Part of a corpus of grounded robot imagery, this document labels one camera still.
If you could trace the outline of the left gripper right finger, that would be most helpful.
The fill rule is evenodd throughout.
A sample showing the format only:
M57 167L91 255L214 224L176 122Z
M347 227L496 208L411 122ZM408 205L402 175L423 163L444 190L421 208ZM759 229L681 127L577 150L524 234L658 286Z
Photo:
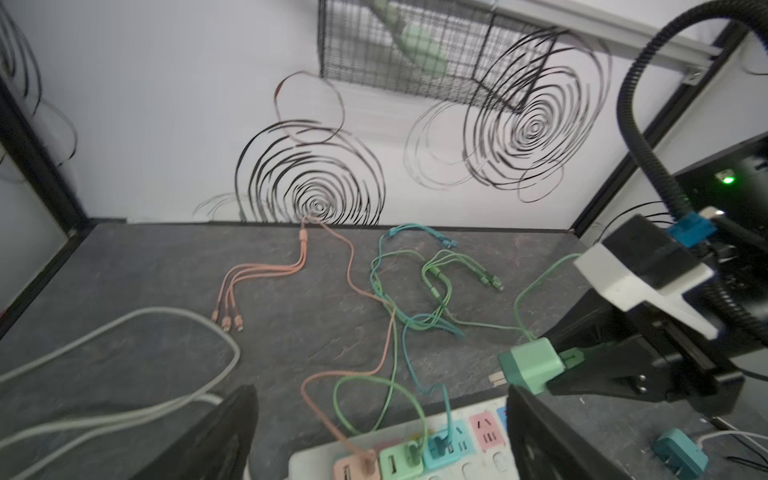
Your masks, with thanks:
M521 479L629 477L527 389L508 389L506 411L509 443Z

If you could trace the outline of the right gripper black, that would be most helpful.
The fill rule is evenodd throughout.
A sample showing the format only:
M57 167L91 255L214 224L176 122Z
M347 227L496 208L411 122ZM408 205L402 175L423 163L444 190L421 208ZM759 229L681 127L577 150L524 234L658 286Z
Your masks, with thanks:
M547 383L552 395L601 395L642 402L685 400L706 416L731 413L744 376L712 342L656 307L628 312L589 290L546 333L557 353L585 360Z

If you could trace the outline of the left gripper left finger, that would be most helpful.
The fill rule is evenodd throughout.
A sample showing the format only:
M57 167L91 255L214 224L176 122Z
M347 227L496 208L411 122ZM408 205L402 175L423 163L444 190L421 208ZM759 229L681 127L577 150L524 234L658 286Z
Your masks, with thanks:
M133 477L249 479L258 416L255 387L240 386Z

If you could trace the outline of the white multicolour power strip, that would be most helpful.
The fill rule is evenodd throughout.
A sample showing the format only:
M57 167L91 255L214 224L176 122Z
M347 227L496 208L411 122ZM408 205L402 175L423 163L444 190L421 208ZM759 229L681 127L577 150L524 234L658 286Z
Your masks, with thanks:
M432 415L352 439L375 454L373 473L336 442L293 454L290 479L517 479L504 397Z

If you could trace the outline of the dark teal charger plug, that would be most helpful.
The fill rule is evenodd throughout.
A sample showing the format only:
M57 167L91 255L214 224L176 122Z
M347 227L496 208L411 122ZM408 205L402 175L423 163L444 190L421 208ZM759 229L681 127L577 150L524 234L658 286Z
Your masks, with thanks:
M699 479L709 457L683 431L677 428L662 433L651 445L653 453L679 479Z

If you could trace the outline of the pink charger plug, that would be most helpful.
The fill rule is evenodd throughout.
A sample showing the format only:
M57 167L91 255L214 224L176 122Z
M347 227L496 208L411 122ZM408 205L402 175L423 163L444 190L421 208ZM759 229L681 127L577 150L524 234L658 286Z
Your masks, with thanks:
M334 480L380 480L379 465L375 460L349 455L338 459L333 466Z

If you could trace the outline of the light green charger plug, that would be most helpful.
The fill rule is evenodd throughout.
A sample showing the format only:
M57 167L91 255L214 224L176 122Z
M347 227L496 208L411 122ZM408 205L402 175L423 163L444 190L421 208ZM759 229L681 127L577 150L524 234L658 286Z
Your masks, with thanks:
M424 463L416 441L400 443L381 450L378 454L382 480L418 479L424 472Z

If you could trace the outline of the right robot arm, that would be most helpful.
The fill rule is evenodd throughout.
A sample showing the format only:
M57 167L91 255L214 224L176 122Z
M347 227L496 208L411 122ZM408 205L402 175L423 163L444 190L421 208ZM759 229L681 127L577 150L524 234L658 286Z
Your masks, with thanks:
M589 290L546 338L564 371L554 395L684 400L731 412L743 389L735 358L766 346L717 312L722 285L767 324L767 138L758 135L681 170L694 214L668 228L625 221L576 261Z

